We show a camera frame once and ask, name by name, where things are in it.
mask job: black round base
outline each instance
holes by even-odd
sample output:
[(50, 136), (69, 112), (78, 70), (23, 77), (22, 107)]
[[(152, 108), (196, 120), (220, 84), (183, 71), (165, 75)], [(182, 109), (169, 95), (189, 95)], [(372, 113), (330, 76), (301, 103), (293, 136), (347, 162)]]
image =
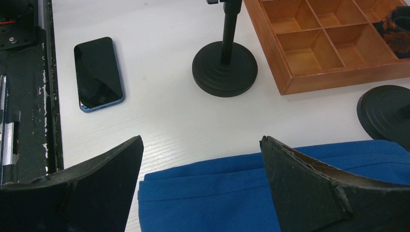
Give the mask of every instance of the black round base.
[(400, 144), (410, 150), (410, 118), (401, 109), (410, 104), (410, 89), (380, 86), (365, 93), (357, 104), (357, 114), (373, 139)]
[(258, 65), (244, 46), (234, 43), (231, 64), (220, 62), (222, 42), (203, 47), (192, 63), (195, 82), (205, 92), (218, 97), (234, 97), (246, 92), (256, 79)]

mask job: white wood-grain surface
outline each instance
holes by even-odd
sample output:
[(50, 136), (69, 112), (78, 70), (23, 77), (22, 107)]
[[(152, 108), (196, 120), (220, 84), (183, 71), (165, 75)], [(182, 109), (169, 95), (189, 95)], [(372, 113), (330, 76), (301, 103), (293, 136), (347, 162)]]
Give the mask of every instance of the white wood-grain surface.
[[(368, 140), (356, 116), (360, 96), (385, 84), (410, 88), (405, 78), (280, 96), (243, 6), (235, 41), (254, 54), (257, 80), (238, 97), (208, 95), (194, 82), (191, 64), (203, 46), (222, 39), (222, 8), (205, 0), (53, 0), (65, 168), (136, 135), (145, 146), (139, 180), (170, 167), (259, 152), (263, 135), (293, 147)], [(105, 36), (116, 45), (126, 99), (86, 114), (78, 106), (73, 48)], [(140, 231), (136, 193), (128, 232)]]

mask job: folded blue fabric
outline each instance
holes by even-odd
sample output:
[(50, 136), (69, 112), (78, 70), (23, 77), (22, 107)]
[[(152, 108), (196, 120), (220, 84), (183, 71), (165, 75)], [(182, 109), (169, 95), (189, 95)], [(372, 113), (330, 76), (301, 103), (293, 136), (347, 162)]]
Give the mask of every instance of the folded blue fabric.
[[(410, 155), (364, 141), (296, 148), (345, 171), (410, 185)], [(146, 174), (138, 191), (143, 232), (279, 232), (261, 153)]]

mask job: black smartphone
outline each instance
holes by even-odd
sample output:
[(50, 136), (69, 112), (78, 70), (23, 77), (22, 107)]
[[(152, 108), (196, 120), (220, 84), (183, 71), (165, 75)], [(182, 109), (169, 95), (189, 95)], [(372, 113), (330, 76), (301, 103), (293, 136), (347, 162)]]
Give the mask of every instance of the black smartphone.
[(109, 37), (74, 48), (80, 109), (93, 112), (124, 101), (113, 40)]

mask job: wooden compartment box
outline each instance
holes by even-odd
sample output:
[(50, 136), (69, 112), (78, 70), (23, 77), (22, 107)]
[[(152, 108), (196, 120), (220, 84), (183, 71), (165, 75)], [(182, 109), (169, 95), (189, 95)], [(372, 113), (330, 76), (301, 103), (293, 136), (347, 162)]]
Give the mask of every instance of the wooden compartment box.
[(373, 24), (402, 0), (244, 0), (282, 95), (410, 76)]

